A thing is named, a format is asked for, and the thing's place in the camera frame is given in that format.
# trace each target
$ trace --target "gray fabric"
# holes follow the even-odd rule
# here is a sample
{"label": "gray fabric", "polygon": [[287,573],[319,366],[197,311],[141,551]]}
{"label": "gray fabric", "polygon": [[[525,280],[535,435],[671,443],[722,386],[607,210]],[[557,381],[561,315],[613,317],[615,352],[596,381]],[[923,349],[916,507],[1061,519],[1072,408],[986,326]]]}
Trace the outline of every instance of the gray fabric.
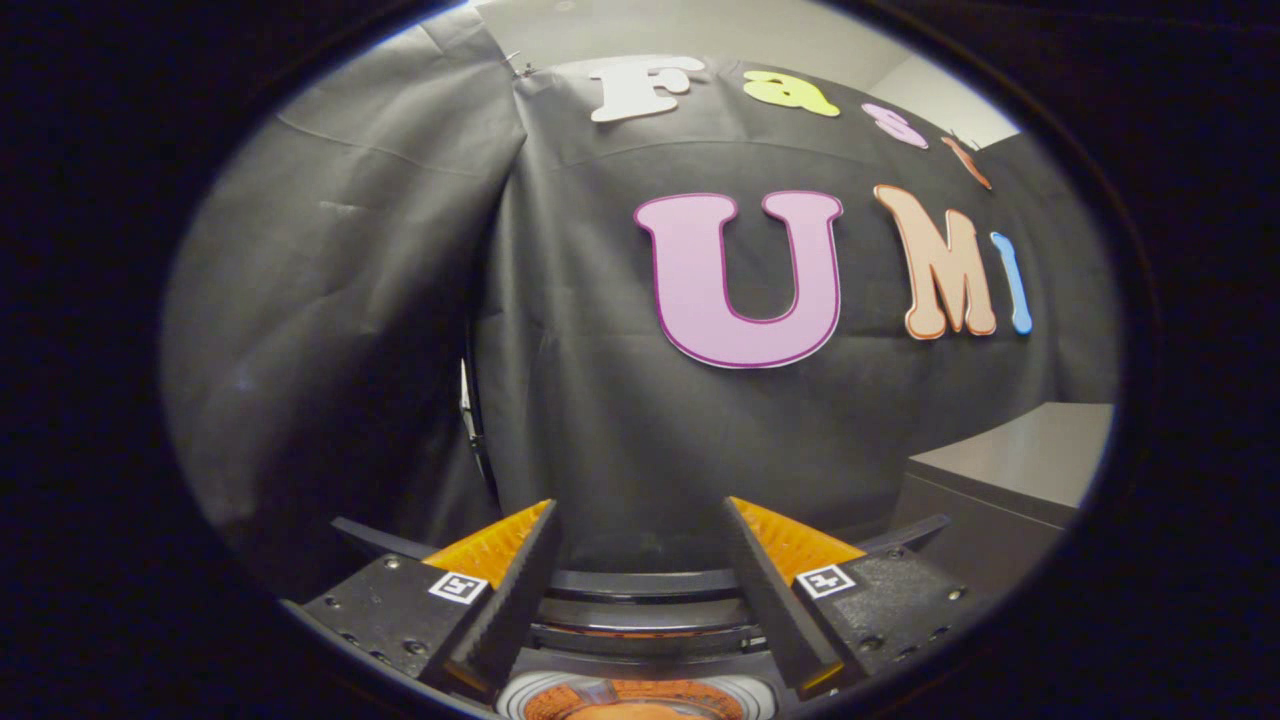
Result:
{"label": "gray fabric", "polygon": [[430,543],[500,518],[456,413],[471,266],[525,137],[500,60],[462,9],[325,77],[225,168],[177,260],[173,441],[278,592],[340,575],[335,515]]}
{"label": "gray fabric", "polygon": [[[1056,333],[1059,304],[1078,297],[1051,296],[1044,278],[1069,277],[1070,258],[1052,255],[1066,264],[1028,278],[1043,324],[1021,337],[1009,322],[1010,293],[988,233],[1004,231],[1020,250],[1062,241],[1042,227],[1057,217],[1009,187],[1019,178],[988,192],[940,141],[940,128],[899,110],[931,147],[899,142],[860,109],[887,104],[861,92],[810,78],[842,109],[826,118],[742,91],[744,70],[777,68],[704,60],[708,69],[690,73],[692,88],[675,111],[607,126],[589,119],[600,101],[589,73],[600,61],[516,86],[529,141],[489,250],[476,320],[480,400],[503,506],[558,498],[573,569],[721,565],[713,511],[724,495],[865,537],[884,529],[908,456],[1048,400],[1098,400],[1107,383],[1076,392],[1078,375],[1115,374],[1114,352],[1102,352],[1114,337],[1097,340],[1094,356],[1079,356],[1065,352]],[[877,183],[909,190],[940,228],[948,208],[975,223],[995,336],[908,336],[906,261],[891,215],[872,195]],[[759,202],[780,190],[815,190],[844,204],[835,223],[842,288],[835,337],[783,368],[691,360],[658,324],[652,242],[634,210],[686,192],[733,197],[731,301],[749,316],[774,316],[790,305],[794,282],[786,236]],[[1002,209],[1007,204],[1027,206]],[[1023,223],[996,224],[1010,213]],[[1092,302],[1089,310],[1110,311]],[[1092,337],[1092,316],[1078,320],[1085,324],[1071,337]]]}

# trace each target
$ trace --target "wall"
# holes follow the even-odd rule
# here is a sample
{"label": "wall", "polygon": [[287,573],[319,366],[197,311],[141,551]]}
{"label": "wall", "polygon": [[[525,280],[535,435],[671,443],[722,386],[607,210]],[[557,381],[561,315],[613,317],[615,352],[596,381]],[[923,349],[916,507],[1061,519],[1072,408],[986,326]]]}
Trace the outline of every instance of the wall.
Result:
{"label": "wall", "polygon": [[951,129],[970,147],[1018,135],[1000,110],[933,63],[913,55],[867,92]]}
{"label": "wall", "polygon": [[470,0],[512,63],[548,68],[616,55],[751,60],[869,92],[973,145],[1018,133],[941,68],[809,0]]}

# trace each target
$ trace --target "black cloth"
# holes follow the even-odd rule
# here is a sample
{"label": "black cloth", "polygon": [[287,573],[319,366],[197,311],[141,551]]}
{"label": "black cloth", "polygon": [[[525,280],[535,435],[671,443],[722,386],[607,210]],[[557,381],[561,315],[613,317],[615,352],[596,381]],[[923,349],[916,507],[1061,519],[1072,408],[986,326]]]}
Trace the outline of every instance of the black cloth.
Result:
{"label": "black cloth", "polygon": [[342,577],[335,515],[436,544],[502,516],[457,414],[462,300],[525,137],[500,60],[471,9],[370,49],[262,124],[175,263],[174,446],[282,594]]}
{"label": "black cloth", "polygon": [[[856,541],[886,529],[908,456],[1046,401],[1108,401],[1117,320],[1102,240],[1034,149],[980,152],[989,192],[940,128],[832,82],[819,117],[758,101],[704,59],[662,115],[590,120],[600,61],[513,78],[468,9],[393,37],[269,119],[210,192],[175,264],[163,338],[174,445],[206,515],[278,593],[340,578],[344,515],[443,544],[541,498],[562,503],[563,562],[584,570],[722,566],[724,495]],[[897,110],[931,143],[860,110]],[[877,183],[934,224],[978,229],[998,329],[908,336],[911,291]],[[786,310],[786,234],[764,195],[836,196],[841,316],[817,354],[730,370],[658,324],[655,197],[717,192],[728,292]],[[1036,328],[1019,336],[988,233],[1018,249]],[[1085,259],[1085,270],[1079,259]],[[462,334],[498,486],[457,415]]]}
{"label": "black cloth", "polygon": [[[1098,256],[1083,209],[1064,199],[1027,138],[984,152],[987,191],[940,128],[896,109],[929,140],[890,137],[863,92],[751,63],[704,59],[671,113],[591,123],[602,61],[516,85],[529,140],[503,193],[476,318],[481,404],[504,509],[556,497],[576,569],[678,571],[723,562],[713,511],[741,496],[837,536],[886,529],[908,456],[1011,420],[1046,401],[1108,401],[1112,299],[1076,255]],[[742,73],[787,72],[841,108],[828,118],[762,102]],[[978,231],[998,329],[908,336],[906,260],[878,183],[914,193],[934,224],[956,209]],[[680,352],[658,324],[652,241],[632,220],[660,196],[733,197],[728,293],[756,318],[794,293],[786,233],[759,204],[774,191],[836,196],[841,316],[817,354],[731,370]],[[1019,250],[1036,328],[1019,336],[989,232]]]}

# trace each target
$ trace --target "letter m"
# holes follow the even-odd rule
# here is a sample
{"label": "letter m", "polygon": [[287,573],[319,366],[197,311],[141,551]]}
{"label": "letter m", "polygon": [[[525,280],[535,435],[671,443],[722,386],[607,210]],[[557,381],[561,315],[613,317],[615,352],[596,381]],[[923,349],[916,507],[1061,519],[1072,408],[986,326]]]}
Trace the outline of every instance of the letter m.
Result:
{"label": "letter m", "polygon": [[[918,340],[934,340],[946,332],[947,320],[954,332],[960,332],[963,325],[979,336],[996,332],[996,314],[991,309],[973,222],[956,210],[947,210],[947,240],[942,240],[914,195],[891,184],[878,184],[874,192],[892,213],[902,236],[911,275],[906,332]],[[938,306],[938,291],[945,313]]]}

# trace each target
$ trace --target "letter u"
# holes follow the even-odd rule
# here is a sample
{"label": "letter u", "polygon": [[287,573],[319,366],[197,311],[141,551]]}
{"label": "letter u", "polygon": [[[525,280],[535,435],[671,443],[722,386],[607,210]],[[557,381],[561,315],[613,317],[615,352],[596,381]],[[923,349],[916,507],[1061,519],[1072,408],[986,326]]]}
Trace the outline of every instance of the letter u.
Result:
{"label": "letter u", "polygon": [[653,236],[658,318],[682,352],[719,368],[776,368],[820,348],[840,318],[840,274],[832,222],[840,200],[820,192],[773,192],[764,211],[782,220],[791,245],[795,300],[772,319],[739,315],[728,300],[724,224],[737,204],[723,195],[673,195],[636,209]]}

